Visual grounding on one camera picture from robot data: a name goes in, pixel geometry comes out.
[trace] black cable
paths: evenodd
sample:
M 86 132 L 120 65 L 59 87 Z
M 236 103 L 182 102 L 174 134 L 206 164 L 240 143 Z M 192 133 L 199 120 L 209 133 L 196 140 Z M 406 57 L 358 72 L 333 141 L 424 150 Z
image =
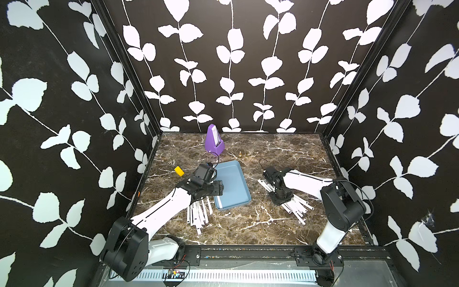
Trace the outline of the black cable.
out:
M 213 153 L 213 154 L 215 154 L 217 156 L 217 164 L 213 167 L 213 168 L 216 168 L 217 165 L 220 163 L 220 156 L 216 152 L 209 152 L 209 153 Z M 201 161 L 199 162 L 199 164 L 202 163 L 202 160 L 206 157 L 206 154 L 207 154 L 207 152 L 202 156 Z
M 335 285 L 336 281 L 338 281 L 338 278 L 340 278 L 341 274 L 343 274 L 343 272 L 344 272 L 344 265 L 346 265 L 346 264 L 343 264 L 343 269 L 341 270 L 341 273 L 338 275 L 338 277 L 336 278 L 335 282 L 333 282 L 333 284 L 332 284 L 330 287 L 333 287 L 333 286 Z
M 290 252 L 290 257 L 293 257 L 293 258 L 297 258 L 297 257 L 292 256 L 292 254 L 298 254 L 299 256 L 306 257 L 306 258 L 311 258 L 312 257 L 312 256 L 308 256 L 308 255 L 305 255 L 305 254 L 302 254 L 302 253 L 299 253 L 299 252 Z
M 213 168 L 216 168 L 217 165 L 220 163 L 220 156 L 216 152 L 210 152 L 210 153 L 214 153 L 217 156 L 217 164 L 213 167 Z
M 183 280 L 185 280 L 185 279 L 188 277 L 188 274 L 189 274 L 190 271 L 191 271 L 191 265 L 190 265 L 190 263 L 189 263 L 187 260 L 185 260 L 185 257 L 183 257 L 183 259 L 182 259 L 181 261 L 182 261 L 182 262 L 180 262 L 178 265 L 182 264 L 183 262 L 186 262 L 186 263 L 188 264 L 188 273 L 186 273 L 186 275 L 183 277 L 182 281 L 180 281 L 177 285 L 175 285 L 176 287 L 177 287 L 178 285 L 180 285 L 180 283 L 182 283 Z M 174 269 L 175 267 L 172 267 L 172 268 L 169 268 L 169 269 L 168 269 L 168 272 L 166 273 L 166 277 L 164 278 L 163 283 L 166 282 L 166 279 L 168 278 L 169 270 Z
M 118 250 L 116 251 L 115 253 L 115 257 L 113 257 L 113 261 L 112 261 L 112 264 L 115 263 L 115 259 L 116 259 L 116 256 L 118 255 L 118 252 L 119 252 L 119 249 L 121 248 L 121 246 L 123 245 L 124 241 L 126 240 L 126 238 L 128 238 L 129 234 L 131 234 L 131 232 L 134 230 L 134 227 L 131 228 L 131 231 L 129 231 L 129 233 L 126 235 L 126 237 L 123 239 L 123 241 L 121 242 L 121 244 L 118 246 Z M 115 278 L 116 276 L 118 276 L 118 273 L 113 276 L 113 277 L 109 277 L 109 279 L 113 279 Z
M 353 185 L 355 185 L 358 189 L 360 189 L 361 192 L 363 192 L 363 194 L 367 197 L 367 200 L 370 202 L 370 205 L 371 205 L 371 213 L 370 215 L 364 219 L 364 222 L 366 222 L 368 219 L 370 219 L 370 217 L 373 216 L 373 214 L 375 213 L 375 207 L 373 206 L 373 203 L 371 202 L 371 200 L 369 199 L 368 195 L 358 186 L 356 185 L 355 183 L 353 183 L 352 181 L 348 181 L 348 180 L 335 180 L 335 181 L 347 181 Z
M 261 162 L 260 162 L 260 161 L 262 161 L 262 160 L 264 160 L 264 161 L 266 161 L 266 162 L 268 162 L 268 161 L 267 161 L 266 159 L 264 159 L 264 158 L 261 158 L 261 159 L 258 160 L 258 163 L 260 164 L 261 168 L 264 170 L 264 167 L 261 165 Z

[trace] leaf print wall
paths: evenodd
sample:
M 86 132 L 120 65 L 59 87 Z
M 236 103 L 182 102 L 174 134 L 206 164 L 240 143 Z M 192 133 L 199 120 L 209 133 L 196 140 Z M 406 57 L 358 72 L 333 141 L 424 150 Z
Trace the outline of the leaf print wall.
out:
M 161 130 L 320 133 L 394 1 L 105 4 Z
M 449 284 L 459 256 L 458 15 L 458 1 L 414 0 L 329 135 L 410 286 Z
M 0 10 L 0 286 L 87 286 L 159 127 L 90 2 Z

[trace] marble tabletop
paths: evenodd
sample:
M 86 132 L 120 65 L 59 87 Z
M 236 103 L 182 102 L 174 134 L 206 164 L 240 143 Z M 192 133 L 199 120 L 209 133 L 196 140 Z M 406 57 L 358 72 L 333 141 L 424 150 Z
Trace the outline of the marble tabletop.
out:
M 213 214 L 198 235 L 196 228 L 186 223 L 186 209 L 173 217 L 153 237 L 161 239 L 172 234 L 186 244 L 207 245 L 301 245 L 312 244 L 322 232 L 327 218 L 322 202 L 301 191 L 295 194 L 309 202 L 314 210 L 299 223 L 293 214 L 272 204 L 265 189 L 257 182 L 263 179 L 259 159 L 264 166 L 277 169 L 290 167 L 306 174 L 333 178 L 330 160 L 318 135 L 282 134 L 221 134 L 226 148 L 220 162 L 239 161 L 252 201 L 241 207 L 218 211 L 211 198 Z M 205 134 L 163 134 L 154 162 L 149 170 L 145 187 L 134 213 L 139 214 L 169 194 L 182 180 L 174 168 L 180 166 L 185 176 L 191 174 L 200 161 L 216 162 L 216 156 L 205 153 Z M 358 227 L 354 227 L 343 240 L 347 245 L 364 245 Z

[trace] yellow block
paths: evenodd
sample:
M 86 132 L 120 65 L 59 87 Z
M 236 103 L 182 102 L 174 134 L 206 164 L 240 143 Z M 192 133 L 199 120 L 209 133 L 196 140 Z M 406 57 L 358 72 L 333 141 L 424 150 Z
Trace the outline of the yellow block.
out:
M 183 172 L 183 170 L 177 166 L 176 168 L 174 168 L 175 172 L 180 175 L 180 176 L 183 176 L 185 173 Z

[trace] purple metronome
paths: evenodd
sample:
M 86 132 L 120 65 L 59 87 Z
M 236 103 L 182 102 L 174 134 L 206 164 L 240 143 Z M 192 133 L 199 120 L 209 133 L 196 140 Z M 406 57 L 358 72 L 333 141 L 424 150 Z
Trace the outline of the purple metronome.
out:
M 214 124 L 207 128 L 206 144 L 204 145 L 207 152 L 214 152 L 220 155 L 225 149 L 225 143 L 222 141 L 218 129 Z

